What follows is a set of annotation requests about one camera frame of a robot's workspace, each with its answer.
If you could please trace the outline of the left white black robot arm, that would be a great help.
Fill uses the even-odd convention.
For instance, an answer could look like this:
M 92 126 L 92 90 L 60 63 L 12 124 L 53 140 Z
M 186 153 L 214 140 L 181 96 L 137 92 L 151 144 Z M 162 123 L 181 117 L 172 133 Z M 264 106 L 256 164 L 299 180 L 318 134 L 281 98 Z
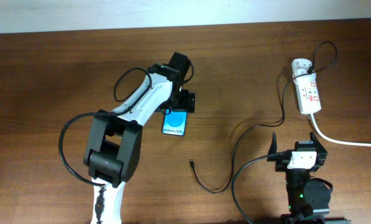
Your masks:
M 138 166 L 142 130 L 155 112 L 165 116 L 195 110 L 195 94 L 184 90 L 191 60 L 175 52 L 167 64 L 146 69 L 143 83 L 111 112 L 94 116 L 83 162 L 94 184 L 92 223 L 120 223 L 124 186 Z

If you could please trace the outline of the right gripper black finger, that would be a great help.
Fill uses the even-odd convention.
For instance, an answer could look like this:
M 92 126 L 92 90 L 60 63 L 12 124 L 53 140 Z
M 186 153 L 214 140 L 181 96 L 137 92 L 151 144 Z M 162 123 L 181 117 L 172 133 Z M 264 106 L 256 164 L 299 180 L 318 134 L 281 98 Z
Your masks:
M 268 155 L 271 156 L 271 155 L 274 155 L 276 153 L 277 153 L 277 136 L 276 136 L 276 133 L 273 132 L 272 133 L 271 145 L 270 145 L 270 148 L 268 150 Z
M 310 140 L 313 142 L 313 145 L 316 149 L 318 154 L 327 154 L 327 150 L 323 147 L 323 145 L 318 141 L 315 133 L 312 131 L 309 134 Z

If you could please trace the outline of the blue screen Galaxy smartphone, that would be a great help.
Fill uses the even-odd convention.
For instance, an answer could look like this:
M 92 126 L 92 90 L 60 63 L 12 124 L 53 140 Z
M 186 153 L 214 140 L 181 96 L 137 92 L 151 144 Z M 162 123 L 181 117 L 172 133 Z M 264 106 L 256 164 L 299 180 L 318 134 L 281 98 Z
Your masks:
M 188 113 L 186 111 L 172 111 L 163 117 L 162 133 L 173 136 L 184 136 L 186 120 Z

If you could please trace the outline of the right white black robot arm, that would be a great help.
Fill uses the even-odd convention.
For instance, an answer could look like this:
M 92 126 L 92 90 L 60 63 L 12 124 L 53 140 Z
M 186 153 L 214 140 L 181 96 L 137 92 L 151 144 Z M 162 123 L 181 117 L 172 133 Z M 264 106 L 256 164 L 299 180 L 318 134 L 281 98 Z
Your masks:
M 295 148 L 278 152 L 276 134 L 267 154 L 267 161 L 275 163 L 276 172 L 284 172 L 288 196 L 289 214 L 283 214 L 280 221 L 285 224 L 330 224 L 351 223 L 346 218 L 326 218 L 333 185 L 327 180 L 313 177 L 324 165 L 328 152 L 311 132 L 309 141 L 295 142 Z

